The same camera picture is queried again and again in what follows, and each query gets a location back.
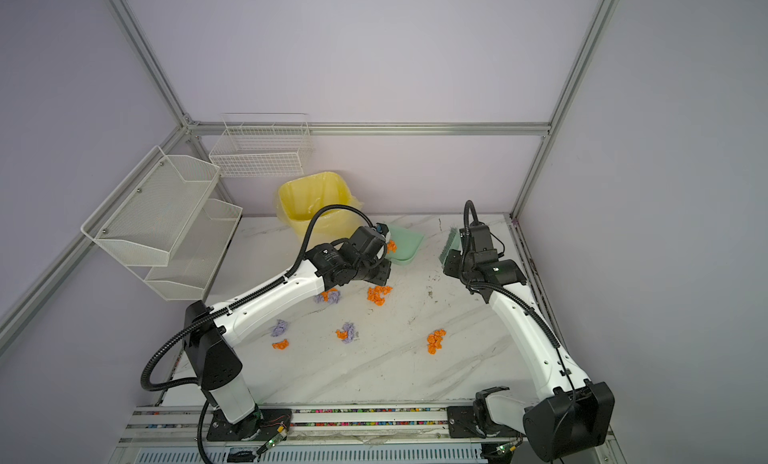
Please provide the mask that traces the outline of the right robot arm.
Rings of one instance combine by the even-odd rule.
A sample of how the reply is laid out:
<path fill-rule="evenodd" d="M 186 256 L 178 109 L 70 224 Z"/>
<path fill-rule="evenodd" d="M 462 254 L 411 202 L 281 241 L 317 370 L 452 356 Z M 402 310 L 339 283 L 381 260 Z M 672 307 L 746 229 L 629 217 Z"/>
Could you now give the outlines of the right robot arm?
<path fill-rule="evenodd" d="M 564 349 L 520 267 L 495 248 L 490 228 L 475 221 L 451 229 L 440 263 L 446 276 L 480 296 L 499 317 L 536 393 L 535 399 L 523 400 L 507 386 L 477 392 L 469 431 L 483 438 L 514 432 L 548 463 L 603 445 L 615 406 L 613 392 L 606 383 L 593 381 Z"/>

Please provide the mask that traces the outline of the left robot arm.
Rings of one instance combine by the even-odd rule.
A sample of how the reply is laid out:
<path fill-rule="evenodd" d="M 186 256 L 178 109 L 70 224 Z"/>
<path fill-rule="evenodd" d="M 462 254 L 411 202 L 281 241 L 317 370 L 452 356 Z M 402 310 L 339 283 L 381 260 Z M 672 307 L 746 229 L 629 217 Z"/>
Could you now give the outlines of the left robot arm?
<path fill-rule="evenodd" d="M 187 325 L 215 311 L 223 313 L 183 339 L 196 385 L 206 403 L 215 408 L 212 427 L 219 440 L 263 439 L 268 429 L 285 427 L 291 418 L 290 413 L 278 418 L 263 415 L 243 376 L 236 348 L 262 325 L 306 299 L 352 281 L 385 285 L 391 272 L 386 259 L 389 240 L 388 226 L 378 223 L 313 248 L 304 242 L 294 265 L 273 281 L 210 309 L 201 303 L 187 308 Z"/>

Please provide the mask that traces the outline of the green plastic dustpan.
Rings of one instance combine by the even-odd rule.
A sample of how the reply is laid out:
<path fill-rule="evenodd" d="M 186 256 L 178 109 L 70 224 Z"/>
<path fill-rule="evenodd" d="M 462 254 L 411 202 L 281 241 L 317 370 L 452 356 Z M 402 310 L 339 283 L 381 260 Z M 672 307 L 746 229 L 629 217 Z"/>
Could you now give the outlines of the green plastic dustpan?
<path fill-rule="evenodd" d="M 389 226 L 389 241 L 394 241 L 397 245 L 397 251 L 389 253 L 388 248 L 386 258 L 397 265 L 410 264 L 416 257 L 416 254 L 424 240 L 424 235 L 395 225 Z"/>

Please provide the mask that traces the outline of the green hand brush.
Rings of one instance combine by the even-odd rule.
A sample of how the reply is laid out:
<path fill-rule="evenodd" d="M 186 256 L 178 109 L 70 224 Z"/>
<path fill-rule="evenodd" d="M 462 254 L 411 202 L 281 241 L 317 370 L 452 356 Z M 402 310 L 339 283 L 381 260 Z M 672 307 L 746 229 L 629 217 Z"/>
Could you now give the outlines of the green hand brush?
<path fill-rule="evenodd" d="M 452 251 L 461 252 L 461 250 L 462 250 L 462 244 L 461 244 L 460 229 L 456 227 L 451 227 L 447 235 L 447 240 L 439 255 L 440 264 L 442 266 L 445 266 L 449 260 L 449 256 L 451 252 Z"/>

